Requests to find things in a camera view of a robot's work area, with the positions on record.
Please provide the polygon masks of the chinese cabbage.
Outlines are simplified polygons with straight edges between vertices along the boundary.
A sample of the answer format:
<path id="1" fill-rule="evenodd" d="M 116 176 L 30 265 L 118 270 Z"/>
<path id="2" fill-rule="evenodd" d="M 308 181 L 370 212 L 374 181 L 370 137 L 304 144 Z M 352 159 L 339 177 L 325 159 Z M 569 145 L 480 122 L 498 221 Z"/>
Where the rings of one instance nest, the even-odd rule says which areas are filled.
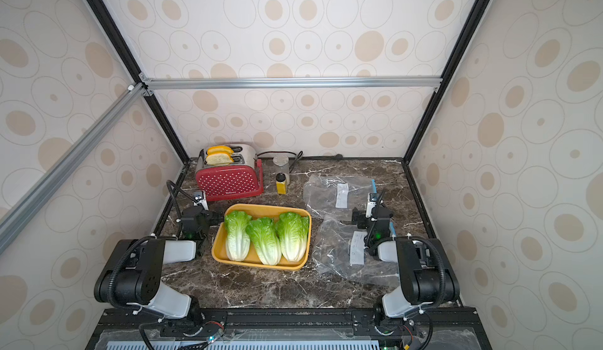
<path id="1" fill-rule="evenodd" d="M 299 262 L 306 253 L 309 236 L 309 217 L 287 212 L 279 216 L 276 230 L 281 253 L 288 262 Z"/>
<path id="2" fill-rule="evenodd" d="M 250 249 L 251 240 L 246 232 L 252 216 L 244 211 L 233 211 L 225 216 L 226 254 L 231 261 L 243 261 Z"/>
<path id="3" fill-rule="evenodd" d="M 272 218 L 259 218 L 251 221 L 246 232 L 263 265 L 277 265 L 280 262 L 280 240 Z"/>

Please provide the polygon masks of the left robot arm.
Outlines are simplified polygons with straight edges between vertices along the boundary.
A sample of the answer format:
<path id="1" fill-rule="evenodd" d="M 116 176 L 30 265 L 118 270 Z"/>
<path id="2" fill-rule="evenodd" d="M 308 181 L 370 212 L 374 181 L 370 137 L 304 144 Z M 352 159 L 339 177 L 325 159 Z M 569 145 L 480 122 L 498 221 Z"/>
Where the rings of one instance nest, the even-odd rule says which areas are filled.
<path id="1" fill-rule="evenodd" d="M 220 215 L 209 210 L 205 191 L 191 196 L 171 180 L 166 187 L 177 212 L 177 234 L 120 240 L 94 284 L 94 297 L 115 309 L 199 324 L 204 314 L 198 300 L 166 285 L 163 266 L 200 257 L 210 226 Z"/>

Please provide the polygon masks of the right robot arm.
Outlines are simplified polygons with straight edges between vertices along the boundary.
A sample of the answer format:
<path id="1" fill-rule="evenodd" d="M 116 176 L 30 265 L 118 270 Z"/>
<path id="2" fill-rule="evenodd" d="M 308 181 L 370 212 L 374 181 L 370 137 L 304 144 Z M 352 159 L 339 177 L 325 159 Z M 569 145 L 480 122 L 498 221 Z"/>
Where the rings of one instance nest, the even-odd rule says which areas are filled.
<path id="1" fill-rule="evenodd" d="M 437 309 L 460 295 L 458 279 L 439 240 L 394 234 L 393 212 L 383 203 L 385 193 L 367 195 L 364 211 L 354 209 L 357 230 L 350 243 L 350 264 L 363 265 L 369 255 L 397 264 L 399 284 L 375 304 L 375 322 L 385 318 L 408 320 Z"/>

